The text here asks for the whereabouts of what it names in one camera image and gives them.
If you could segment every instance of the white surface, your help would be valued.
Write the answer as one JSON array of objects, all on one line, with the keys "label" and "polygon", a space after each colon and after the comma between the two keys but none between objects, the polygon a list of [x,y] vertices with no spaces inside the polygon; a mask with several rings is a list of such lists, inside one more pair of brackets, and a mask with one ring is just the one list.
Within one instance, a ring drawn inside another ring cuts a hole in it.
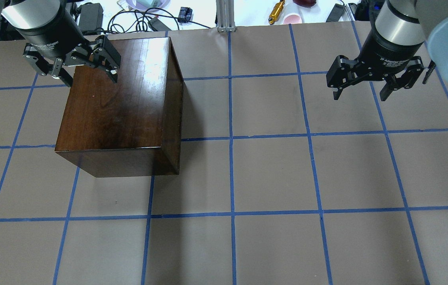
[{"label": "white surface", "polygon": [[[79,2],[84,4],[87,2],[100,3],[104,8],[103,27],[106,28],[110,18],[121,10],[115,0],[86,0]],[[267,26],[269,13],[278,0],[234,0],[234,22],[238,26]],[[359,0],[344,0],[344,2],[356,2]],[[325,22],[329,13],[335,4],[341,4],[339,0],[318,0],[317,4],[311,8],[300,7],[301,16],[304,23],[318,23]],[[204,24],[208,27],[215,27],[215,15],[217,12],[216,0],[171,0],[164,9],[168,10],[175,17],[178,17],[180,7],[190,7],[193,10],[192,21]],[[158,11],[159,14],[167,15],[163,11]],[[175,20],[169,18],[160,18],[170,29],[176,30]],[[115,23],[124,26],[125,29],[134,24],[135,16],[130,14],[119,15]],[[340,18],[340,21],[349,21],[346,13]],[[196,24],[183,24],[180,29],[204,29]]]}]

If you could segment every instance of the wooden box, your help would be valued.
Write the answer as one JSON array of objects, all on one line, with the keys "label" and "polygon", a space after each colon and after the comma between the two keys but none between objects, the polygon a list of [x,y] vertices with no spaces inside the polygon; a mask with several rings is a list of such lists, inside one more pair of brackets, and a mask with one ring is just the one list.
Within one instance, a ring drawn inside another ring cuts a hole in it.
[{"label": "wooden box", "polygon": [[94,177],[178,174],[183,78],[171,40],[112,43],[118,83],[76,68],[55,152]]}]

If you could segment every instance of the black device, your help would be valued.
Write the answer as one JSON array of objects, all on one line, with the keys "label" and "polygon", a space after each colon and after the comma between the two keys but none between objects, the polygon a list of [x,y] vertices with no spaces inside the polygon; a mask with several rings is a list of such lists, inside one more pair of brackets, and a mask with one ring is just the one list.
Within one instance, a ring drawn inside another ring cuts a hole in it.
[{"label": "black device", "polygon": [[[387,1],[390,13],[399,19],[415,23],[417,19],[401,14]],[[339,55],[333,61],[326,82],[333,88],[333,99],[338,100],[344,88],[362,81],[386,81],[380,93],[381,101],[385,101],[393,91],[400,88],[410,89],[424,70],[420,56],[414,56],[422,40],[412,40],[412,44],[394,42],[384,38],[377,30],[375,19],[371,19],[372,29],[363,44],[360,54],[354,60]],[[405,72],[399,77],[396,74]]]},{"label": "black device", "polygon": [[118,51],[104,35],[93,42],[84,38],[60,1],[10,0],[2,14],[28,40],[23,57],[39,75],[49,74],[70,87],[73,78],[63,65],[86,65],[104,71],[113,82],[118,81],[116,70],[121,62]]},{"label": "black device", "polygon": [[335,4],[333,9],[331,10],[331,13],[329,13],[329,16],[326,20],[326,22],[338,22],[340,20],[340,17],[345,12],[345,6],[340,4]]},{"label": "black device", "polygon": [[148,26],[150,27],[150,29],[152,29],[152,31],[167,31],[167,30],[171,30],[170,28],[168,28],[168,26],[166,26],[164,23],[162,23],[157,18],[153,18],[151,20],[148,20]]},{"label": "black device", "polygon": [[101,4],[84,4],[78,8],[79,22],[78,26],[85,35],[97,34],[98,29],[102,29],[102,20],[104,18],[104,9]]},{"label": "black device", "polygon": [[180,13],[178,14],[178,22],[182,24],[186,24],[191,21],[193,15],[193,10],[189,7],[181,7]]}]

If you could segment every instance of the black cable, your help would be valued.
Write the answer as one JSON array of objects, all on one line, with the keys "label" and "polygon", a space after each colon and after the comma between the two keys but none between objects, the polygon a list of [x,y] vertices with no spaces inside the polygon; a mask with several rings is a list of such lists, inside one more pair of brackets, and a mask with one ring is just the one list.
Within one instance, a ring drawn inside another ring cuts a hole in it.
[{"label": "black cable", "polygon": [[[156,13],[150,13],[150,10],[160,10],[160,11],[164,11],[166,13],[169,14],[169,16],[167,15],[161,15],[161,14],[156,14]],[[114,21],[117,18],[118,15],[121,14],[126,14],[126,13],[134,13],[135,15],[135,22],[133,23],[133,25],[129,28],[129,29],[125,29],[123,26],[119,25],[119,24],[115,24]],[[176,27],[178,28],[178,30],[180,30],[180,25],[178,24],[178,17],[175,17],[173,14],[171,14],[169,11],[166,11],[165,9],[161,9],[161,8],[148,8],[145,11],[139,11],[137,9],[132,10],[132,11],[125,11],[125,10],[121,10],[118,13],[116,13],[115,15],[113,15],[111,17],[111,19],[108,22],[108,29],[106,31],[111,31],[113,33],[116,34],[125,34],[125,33],[130,33],[130,32],[143,32],[143,31],[149,31],[148,30],[148,21],[153,19],[153,17],[149,17],[147,15],[151,15],[151,16],[157,16],[157,17],[165,17],[165,18],[172,18],[175,20],[176,23]],[[197,23],[197,22],[193,22],[193,21],[188,21],[189,23],[192,24],[196,24],[196,25],[200,25],[201,27],[205,27],[207,29],[211,29],[211,27],[208,27],[206,25]]]},{"label": "black cable", "polygon": [[175,16],[173,16],[173,14],[171,14],[169,11],[167,11],[167,10],[165,10],[165,9],[162,9],[162,8],[148,8],[148,9],[146,9],[144,12],[142,12],[142,14],[143,14],[143,15],[144,15],[144,14],[147,14],[148,11],[150,11],[150,10],[160,10],[160,11],[164,11],[164,12],[168,13],[168,14],[171,16],[171,18],[173,18],[173,20],[175,20],[175,24],[176,24],[177,29],[180,30],[180,25],[178,24],[178,18],[176,18]]}]

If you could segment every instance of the blue tape grid line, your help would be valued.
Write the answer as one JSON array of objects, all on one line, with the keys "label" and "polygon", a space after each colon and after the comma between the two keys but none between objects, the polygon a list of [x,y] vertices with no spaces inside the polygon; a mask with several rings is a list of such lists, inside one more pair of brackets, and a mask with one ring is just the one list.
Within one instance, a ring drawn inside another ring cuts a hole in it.
[{"label": "blue tape grid line", "polygon": [[[356,30],[356,26],[354,25],[354,22],[351,22],[351,24],[352,24],[352,28],[354,30],[354,36],[356,36],[356,42],[358,44],[359,49],[361,50],[361,41],[359,40],[359,37],[358,37],[358,31]],[[414,247],[416,248],[417,259],[419,260],[421,272],[423,273],[423,279],[425,280],[425,285],[430,285],[430,280],[428,279],[428,274],[427,274],[427,271],[425,268],[425,263],[423,261],[423,255],[421,254],[421,248],[419,247],[419,242],[417,241],[416,230],[414,229],[414,223],[412,222],[412,216],[410,215],[409,205],[407,202],[407,198],[405,196],[405,191],[403,189],[403,183],[402,183],[402,179],[400,177],[400,171],[398,170],[398,165],[396,164],[395,154],[393,152],[393,146],[391,145],[391,140],[389,138],[389,132],[387,131],[387,128],[385,125],[384,117],[383,117],[383,114],[381,111],[381,106],[379,104],[374,85],[371,82],[369,82],[369,84],[370,84],[370,88],[372,90],[372,94],[374,95],[374,101],[376,103],[379,118],[381,119],[381,124],[382,124],[383,130],[384,130],[384,136],[385,136],[385,140],[387,143],[387,148],[389,149],[391,161],[393,163],[393,168],[394,168],[395,174],[396,174],[396,179],[398,181],[398,187],[400,188],[400,194],[402,196],[404,210],[407,215],[410,232],[412,234],[412,239],[414,241]]]},{"label": "blue tape grid line", "polygon": [[69,198],[69,205],[67,207],[64,230],[62,231],[62,238],[60,240],[59,254],[57,256],[57,263],[55,265],[55,273],[53,274],[53,285],[57,284],[57,279],[59,277],[60,262],[62,260],[62,253],[64,251],[65,238],[67,236],[67,227],[69,226],[69,218],[71,216],[72,204],[74,201],[74,193],[76,193],[78,178],[79,178],[79,167],[76,168],[76,173],[74,174],[74,182],[72,184],[71,197]]},{"label": "blue tape grid line", "polygon": [[229,92],[229,190],[231,199],[231,262],[233,264],[233,285],[238,283],[236,277],[236,227],[235,227],[235,207],[234,207],[234,164],[233,164],[233,54],[231,53],[231,32],[227,32],[227,59],[229,79],[228,92]]},{"label": "blue tape grid line", "polygon": [[301,80],[301,70],[300,70],[300,66],[299,66],[298,50],[296,49],[296,40],[294,38],[294,32],[292,30],[291,24],[289,24],[289,32],[291,34],[292,47],[294,50],[294,58],[296,60],[296,70],[297,70],[297,74],[298,74],[298,83],[299,83],[299,91],[300,91],[300,95],[301,95],[301,106],[303,108],[303,117],[305,119],[305,127],[307,128],[307,138],[308,138],[308,143],[309,143],[310,162],[311,162],[311,166],[312,166],[312,174],[314,176],[314,184],[315,184],[315,189],[316,189],[317,208],[318,208],[319,223],[320,223],[320,233],[322,235],[324,259],[326,261],[326,272],[327,272],[327,276],[328,276],[329,285],[333,285],[333,276],[331,274],[331,263],[329,260],[328,242],[327,242],[327,238],[326,238],[326,227],[324,226],[324,210],[322,207],[322,201],[320,200],[320,191],[319,191],[318,179],[317,179],[316,161],[314,158],[312,136],[311,136],[311,132],[310,132],[309,119],[307,116],[307,106],[305,105],[305,93],[303,92],[303,81]]},{"label": "blue tape grid line", "polygon": [[146,230],[145,230],[145,245],[143,247],[143,270],[141,272],[141,285],[144,285],[146,280],[146,262],[148,261],[148,246],[150,242],[150,224],[152,219],[154,185],[155,185],[155,176],[152,175],[152,177],[150,178],[150,195],[148,197],[148,215],[145,217]]},{"label": "blue tape grid line", "polygon": [[[426,130],[388,130],[387,133],[422,133],[422,132],[448,132],[448,128],[445,129],[426,129]],[[384,131],[355,131],[355,132],[318,132],[311,133],[312,137],[331,136],[331,135],[376,135],[384,134]],[[306,137],[306,133],[288,133],[282,135],[238,135],[233,136],[233,139],[274,139],[278,137]],[[229,137],[189,137],[181,139],[181,141],[227,141]],[[0,146],[0,149],[9,149],[10,146]],[[35,146],[20,145],[14,148],[55,148],[55,144],[40,144]]]},{"label": "blue tape grid line", "polygon": [[[409,211],[448,211],[448,206],[417,206],[409,207]],[[405,207],[392,208],[364,208],[364,209],[324,209],[325,214],[331,213],[384,213],[402,212]],[[283,210],[283,211],[235,211],[235,212],[210,212],[210,213],[181,213],[162,215],[105,215],[89,217],[69,217],[69,220],[146,220],[146,219],[182,219],[200,217],[231,217],[255,216],[255,215],[319,215],[318,209],[314,210]],[[66,217],[44,218],[0,218],[0,222],[56,222],[64,221]]]},{"label": "blue tape grid line", "polygon": [[30,99],[32,98],[32,93],[34,92],[34,86],[35,86],[36,81],[37,81],[37,74],[34,76],[34,81],[30,88],[29,96],[27,97],[27,102],[25,103],[25,107],[23,108],[23,114],[21,114],[21,119],[19,121],[18,128],[16,130],[16,135],[14,136],[14,140],[12,142],[12,147],[10,148],[10,151],[9,151],[9,156],[7,157],[7,162],[4,166],[4,171],[2,173],[2,177],[0,178],[0,191],[2,189],[2,185],[5,180],[7,169],[9,168],[9,164],[11,162],[12,153],[14,152],[16,142],[18,141],[19,131],[21,130],[21,125],[23,125],[23,120],[25,119],[25,114],[27,113],[27,109],[29,107]]}]

